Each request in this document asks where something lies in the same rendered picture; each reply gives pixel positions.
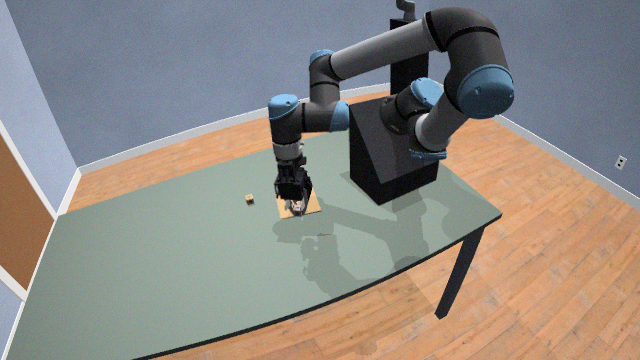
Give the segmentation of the beige flat mat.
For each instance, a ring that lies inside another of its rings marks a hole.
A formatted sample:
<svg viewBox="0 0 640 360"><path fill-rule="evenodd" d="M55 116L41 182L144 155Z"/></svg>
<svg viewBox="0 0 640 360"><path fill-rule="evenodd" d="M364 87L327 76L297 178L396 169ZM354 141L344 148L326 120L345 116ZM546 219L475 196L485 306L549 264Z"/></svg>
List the beige flat mat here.
<svg viewBox="0 0 640 360"><path fill-rule="evenodd" d="M276 198L276 200L277 200L277 205L278 205L278 209L279 209L279 213L280 213L281 219L294 217L291 214L291 212L289 211L289 209L287 209L287 211L284 210L284 205L285 205L284 200L280 199L280 197L278 197L278 199ZM310 195L310 199L309 199L308 206L307 206L305 214L310 214L310 213L315 213L315 212L320 212L320 211L321 211L321 208L320 208L320 205L318 203L318 200L316 198L316 195L315 195L313 187L312 187L312 192L311 192L311 195Z"/></svg>

